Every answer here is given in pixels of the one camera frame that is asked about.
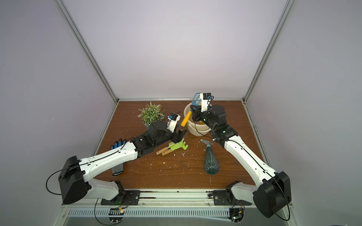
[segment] plant pot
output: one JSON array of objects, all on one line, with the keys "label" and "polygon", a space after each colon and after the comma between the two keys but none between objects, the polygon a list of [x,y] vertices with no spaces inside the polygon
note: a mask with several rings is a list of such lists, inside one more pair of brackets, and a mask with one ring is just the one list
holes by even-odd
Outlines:
[{"label": "plant pot", "polygon": [[[190,107],[191,107],[192,103],[189,103],[185,109],[184,109],[184,117],[186,117],[187,113],[190,111]],[[190,133],[194,136],[202,136],[202,135],[206,135],[211,129],[205,125],[205,124],[197,124],[195,125],[195,122],[192,120],[192,118],[190,117],[189,120],[186,123],[187,125],[187,129],[190,131]]]},{"label": "plant pot", "polygon": [[144,122],[143,122],[144,126],[147,128],[147,130],[150,128],[149,125],[146,125]]}]

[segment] teal plastic bottle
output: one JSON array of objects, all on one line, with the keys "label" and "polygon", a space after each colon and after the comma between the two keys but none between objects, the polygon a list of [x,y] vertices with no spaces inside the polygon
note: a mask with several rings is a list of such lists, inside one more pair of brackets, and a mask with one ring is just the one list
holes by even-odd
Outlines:
[{"label": "teal plastic bottle", "polygon": [[211,145],[206,146],[204,169],[208,174],[217,174],[220,170],[219,161],[211,150]]}]

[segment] metal ventilation grille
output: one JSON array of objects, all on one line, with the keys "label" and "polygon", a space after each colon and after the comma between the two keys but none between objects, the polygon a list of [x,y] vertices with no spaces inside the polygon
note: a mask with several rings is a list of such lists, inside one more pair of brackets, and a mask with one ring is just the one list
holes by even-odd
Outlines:
[{"label": "metal ventilation grille", "polygon": [[[71,208],[69,217],[90,217],[93,208]],[[97,217],[120,216],[109,208],[96,208]],[[128,208],[123,217],[228,217],[228,208]]]},{"label": "metal ventilation grille", "polygon": [[132,217],[228,217],[229,209],[204,208],[148,208],[129,209],[125,216]]}]

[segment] white bowl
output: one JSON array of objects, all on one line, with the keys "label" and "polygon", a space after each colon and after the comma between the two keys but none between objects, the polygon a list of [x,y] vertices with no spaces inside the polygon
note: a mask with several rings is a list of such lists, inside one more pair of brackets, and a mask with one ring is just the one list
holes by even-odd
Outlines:
[{"label": "white bowl", "polygon": [[211,130],[211,129],[209,128],[209,129],[206,130],[206,131],[200,131],[200,130],[198,130],[198,129],[197,129],[197,131],[196,131],[196,129],[195,129],[194,127],[192,127],[191,124],[193,124],[193,123],[188,123],[188,124],[187,124],[187,130],[188,130],[192,135],[197,136],[197,137],[201,137],[201,136],[203,136],[203,135],[206,135],[206,134]]},{"label": "white bowl", "polygon": [[[186,117],[187,113],[190,111],[192,103],[189,103],[185,109],[184,109],[184,117]],[[211,129],[205,125],[205,124],[195,124],[195,122],[192,120],[192,117],[189,118],[187,121],[187,129],[190,131],[192,135],[195,136],[202,136],[200,133],[198,133],[195,129],[197,128],[197,131],[199,131],[201,134],[206,135]]]}]

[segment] black cable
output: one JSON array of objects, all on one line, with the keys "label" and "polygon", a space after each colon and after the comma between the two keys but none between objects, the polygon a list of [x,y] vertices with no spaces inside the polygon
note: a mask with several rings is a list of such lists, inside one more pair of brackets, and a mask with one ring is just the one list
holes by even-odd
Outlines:
[{"label": "black cable", "polygon": [[241,201],[241,204],[243,205],[242,208],[241,208],[241,210],[244,211],[244,210],[245,210],[244,202]]},{"label": "black cable", "polygon": [[[201,116],[200,117],[198,117],[197,119],[196,119],[196,121],[194,122],[195,123],[195,129],[196,129],[196,131],[198,132],[198,133],[200,133],[198,130],[197,130],[197,127],[196,127],[196,122],[199,120],[201,118]],[[208,138],[210,138],[210,139],[213,139],[212,137],[209,137],[209,136],[207,136],[207,135],[204,135],[204,134],[202,134],[202,133],[200,133],[201,135],[203,135],[203,136],[205,136],[205,137],[208,137]]]},{"label": "black cable", "polygon": [[[245,150],[245,148],[241,145],[241,144],[239,144],[238,142],[236,142],[236,141],[233,141],[233,142],[235,142],[235,143],[237,143],[246,153],[248,153],[249,155],[250,155],[250,157],[256,162],[256,164],[258,164],[259,166],[260,166],[260,168],[264,171],[264,172],[266,172],[265,171],[265,169],[253,158],[253,156],[247,151],[247,150]],[[288,207],[288,219],[284,219],[284,218],[282,218],[282,217],[280,217],[278,214],[275,214],[275,215],[277,215],[280,219],[282,219],[283,221],[289,221],[290,220],[290,208],[289,208],[289,205],[288,205],[288,200],[287,200],[287,197],[285,196],[285,194],[284,194],[284,192],[283,192],[283,189],[279,186],[279,184],[278,184],[278,182],[274,179],[274,177],[272,177],[268,172],[266,172],[274,181],[275,181],[275,183],[277,184],[277,186],[279,187],[279,189],[280,189],[280,191],[282,192],[282,194],[283,194],[283,197],[284,197],[284,199],[285,199],[285,202],[286,202],[286,204],[287,204],[287,207]]]},{"label": "black cable", "polygon": [[211,101],[213,101],[213,99],[214,99],[214,96],[209,96],[207,98],[207,112],[208,113],[210,113],[210,108],[211,108],[210,104],[211,104]]},{"label": "black cable", "polygon": [[112,154],[109,154],[109,155],[107,155],[107,156],[105,156],[105,157],[102,157],[102,158],[100,158],[100,159],[96,159],[96,160],[91,161],[91,162],[86,162],[86,163],[80,164],[80,165],[78,165],[78,166],[72,166],[72,167],[68,167],[68,168],[65,168],[65,169],[58,170],[58,171],[52,173],[52,174],[48,177],[48,179],[47,179],[46,182],[45,182],[45,188],[47,189],[48,192],[50,192],[50,193],[52,193],[52,194],[54,194],[54,195],[61,195],[61,194],[58,194],[58,193],[51,192],[51,191],[48,189],[48,181],[49,181],[49,179],[50,179],[54,174],[56,174],[56,173],[58,173],[58,172],[60,172],[60,171],[63,171],[63,170],[74,169],[74,168],[80,167],[80,166],[82,166],[82,165],[86,165],[86,164],[89,164],[89,163],[92,163],[92,162],[96,162],[96,161],[98,161],[98,160],[101,160],[101,159],[104,159],[104,158],[106,158],[106,157],[108,157],[108,156],[111,156],[111,155],[113,155],[113,154],[115,154],[115,153],[117,153],[117,152],[119,152],[119,150],[113,152]]},{"label": "black cable", "polygon": [[128,197],[128,205],[126,207],[124,207],[123,209],[127,208],[130,204],[131,204],[131,197],[127,196]]},{"label": "black cable", "polygon": [[237,203],[235,203],[235,204],[231,207],[231,209],[234,208],[234,206],[235,206],[236,204],[238,204],[238,203],[239,203],[239,201],[238,201]]},{"label": "black cable", "polygon": [[98,220],[97,216],[96,216],[96,205],[97,205],[97,202],[98,202],[99,198],[97,199],[96,201],[96,204],[94,205],[94,217],[96,218],[96,220],[98,221],[98,223],[102,224],[102,225],[106,225],[106,226],[112,226],[112,225],[117,225],[121,222],[121,220],[119,222],[117,222],[116,224],[112,224],[112,225],[108,225],[108,224],[105,224],[105,223],[102,223]]}]

